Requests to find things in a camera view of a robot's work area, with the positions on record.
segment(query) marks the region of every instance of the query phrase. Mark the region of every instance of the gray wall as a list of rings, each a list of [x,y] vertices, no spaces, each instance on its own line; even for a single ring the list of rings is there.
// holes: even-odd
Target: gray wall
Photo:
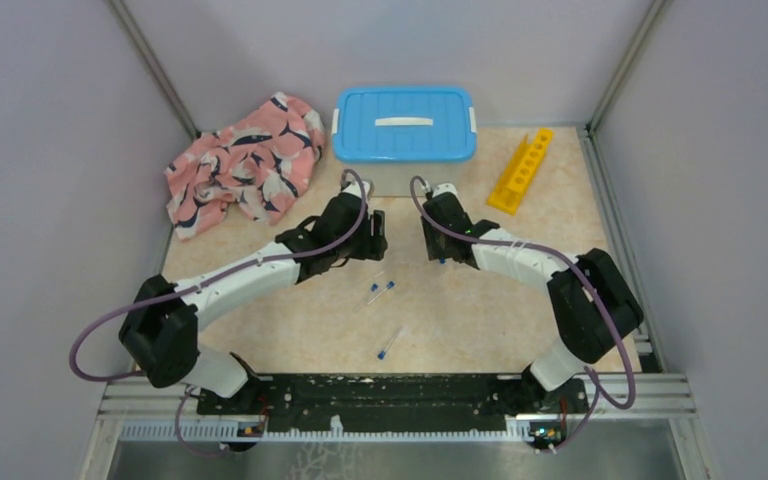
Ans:
[[[128,0],[201,129],[276,90],[330,121],[371,83],[457,83],[482,124],[584,122],[648,1]]]
[[[133,298],[187,140],[102,1],[0,1],[0,479],[79,470],[102,387],[67,352]],[[125,365],[115,329],[81,363]]]
[[[597,138],[667,363],[768,478],[768,2],[674,2]]]

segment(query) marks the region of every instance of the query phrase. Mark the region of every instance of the robotic arm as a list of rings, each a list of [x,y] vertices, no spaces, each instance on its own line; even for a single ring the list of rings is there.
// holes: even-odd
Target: robotic arm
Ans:
[[[472,223],[452,184],[438,185],[426,197],[426,213],[455,233],[481,240],[525,243],[489,220]],[[545,399],[549,392],[580,373],[584,365],[595,363],[614,347],[605,322],[581,282],[551,255],[459,240],[437,230],[424,218],[422,229],[429,260],[451,258],[477,270],[500,273],[545,292],[551,299],[560,338],[522,373],[531,398]],[[578,256],[576,266],[598,290],[620,336],[625,337],[640,325],[643,311],[606,252],[594,248]]]
[[[452,232],[481,241],[522,242],[496,223],[473,223],[451,184],[438,185],[426,196],[426,213]],[[255,297],[325,273],[336,262],[381,260],[387,249],[382,211],[367,211],[359,228],[344,242],[334,244],[351,229],[361,209],[360,187],[350,183],[330,200],[322,215],[305,219],[296,228],[276,236],[274,242],[231,265],[177,283],[170,283],[161,275],[149,278],[140,288],[137,302],[187,293],[129,313],[119,331],[119,340],[154,387],[185,382],[219,397],[232,398],[240,405],[252,404],[260,391],[256,374],[235,354],[199,344],[198,332]],[[545,292],[551,299],[560,338],[523,371],[523,398],[539,403],[549,401],[552,392],[580,373],[584,365],[598,361],[614,347],[582,284],[553,256],[531,249],[457,239],[437,230],[424,218],[422,228],[429,260],[450,258],[477,270],[501,273]],[[308,253],[314,250],[321,253]],[[620,336],[640,325],[640,306],[607,253],[590,250],[578,257],[576,265],[598,290]]]
[[[371,185],[364,182],[364,187],[369,192]],[[387,240],[384,212],[380,210],[367,211],[359,228],[334,248],[319,255],[300,255],[327,247],[347,233],[361,207],[360,187],[350,183],[329,201],[322,215],[305,219],[231,265],[177,283],[168,282],[162,275],[149,278],[136,301],[192,292],[129,313],[119,331],[120,342],[156,388],[185,382],[224,398],[242,395],[247,398],[241,398],[241,402],[253,401],[259,380],[251,368],[233,353],[221,353],[198,343],[198,332],[255,297],[327,272],[335,262],[381,260]],[[273,260],[263,262],[266,257]],[[253,265],[245,268],[246,263]]]

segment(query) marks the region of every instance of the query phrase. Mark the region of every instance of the pink patterned cloth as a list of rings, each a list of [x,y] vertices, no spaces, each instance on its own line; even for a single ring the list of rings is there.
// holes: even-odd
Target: pink patterned cloth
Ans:
[[[307,191],[325,141],[319,114],[281,92],[239,123],[203,133],[164,172],[178,238],[221,222],[231,202],[274,225]]]

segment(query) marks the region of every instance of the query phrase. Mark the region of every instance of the white lid handle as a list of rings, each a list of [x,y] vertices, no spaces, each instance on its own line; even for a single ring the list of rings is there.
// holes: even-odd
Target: white lid handle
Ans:
[[[434,119],[427,117],[386,117],[375,119],[376,127],[431,127]]]

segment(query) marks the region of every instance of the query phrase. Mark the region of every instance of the blue storage box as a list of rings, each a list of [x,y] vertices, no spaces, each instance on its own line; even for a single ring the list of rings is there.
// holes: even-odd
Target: blue storage box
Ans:
[[[412,176],[457,185],[475,153],[475,110],[451,86],[358,87],[337,101],[334,154],[375,185],[376,196],[408,196]]]

